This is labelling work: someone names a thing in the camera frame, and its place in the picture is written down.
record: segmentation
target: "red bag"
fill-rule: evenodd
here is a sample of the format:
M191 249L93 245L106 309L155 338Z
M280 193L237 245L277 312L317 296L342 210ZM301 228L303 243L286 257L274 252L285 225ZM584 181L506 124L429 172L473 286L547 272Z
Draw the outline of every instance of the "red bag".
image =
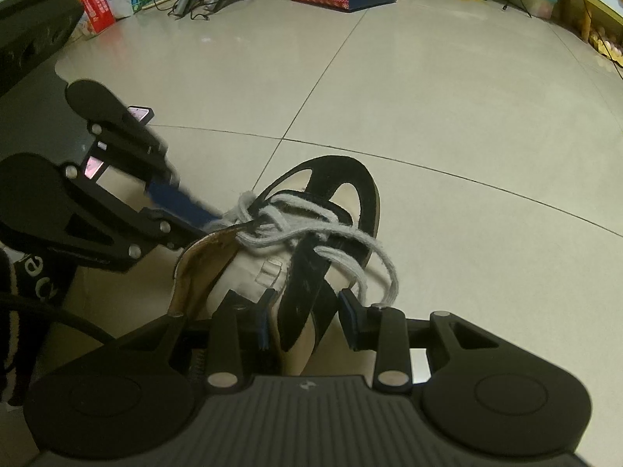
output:
M95 33L114 24L114 16L106 0L80 0Z

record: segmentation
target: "white shoelace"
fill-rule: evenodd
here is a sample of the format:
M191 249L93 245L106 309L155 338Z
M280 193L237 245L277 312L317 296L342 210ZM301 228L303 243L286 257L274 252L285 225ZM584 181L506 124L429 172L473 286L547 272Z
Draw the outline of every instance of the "white shoelace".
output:
M226 212L221 219L213 221L208 225L208 232L226 226L253 221L254 218L248 212L248 208L255 199L256 196L252 191L243 193L238 198L236 207ZM313 213L321 219L300 215L285 215L279 210L279 205L304 210ZM267 217L270 222L260 225L256 229L255 234L240 232L237 235L237 240L243 246L250 249L259 249L286 243L294 248L297 244L296 239L308 233L318 234L323 241L326 241L329 235L340 235L341 237L356 240L379 255L382 264L389 274L390 284L380 303L382 305L392 305L396 300L398 295L396 267L374 237L370 237L370 235L353 226L340 224L337 215L332 211L289 193L273 195L269 200L269 204L260 209L259 215ZM318 255L334 263L350 278L355 280L358 288L358 299L363 305L366 305L368 286L366 273L361 265L352 256L339 249L329 246L316 246L314 250Z

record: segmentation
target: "metal screw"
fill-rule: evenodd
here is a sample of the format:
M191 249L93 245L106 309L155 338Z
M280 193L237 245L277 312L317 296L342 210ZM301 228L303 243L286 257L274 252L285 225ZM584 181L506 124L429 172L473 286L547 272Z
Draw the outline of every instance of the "metal screw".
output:
M238 377L231 372L215 372L208 376L208 384L215 388L231 388L238 383Z
M133 260L138 260L141 257L141 248L136 244L130 244L128 254Z
M386 370L376 378L385 386L403 386L409 382L409 376L399 370Z
M66 166L65 177L68 179L75 179L76 177L78 177L78 169L73 165Z

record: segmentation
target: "tile floor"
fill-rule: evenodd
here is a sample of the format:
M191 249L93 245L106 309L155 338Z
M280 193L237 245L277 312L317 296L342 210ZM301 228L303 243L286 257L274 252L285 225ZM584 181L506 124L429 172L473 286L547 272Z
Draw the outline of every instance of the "tile floor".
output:
M302 160L357 157L398 306L453 311L571 371L593 399L578 452L623 465L623 80L572 33L479 0L251 0L209 22L141 13L57 71L153 107L183 185L218 209ZM67 307L120 335L165 311L174 258L81 271ZM48 368L84 342L56 329Z

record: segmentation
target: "wooden table leg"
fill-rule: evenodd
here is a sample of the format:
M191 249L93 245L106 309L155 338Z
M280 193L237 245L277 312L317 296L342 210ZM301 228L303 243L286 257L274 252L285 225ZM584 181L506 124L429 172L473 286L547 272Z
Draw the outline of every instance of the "wooden table leg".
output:
M582 40L584 40L585 42L588 42L588 36L591 32L591 18L591 10L588 8L585 9L584 20L582 21Z

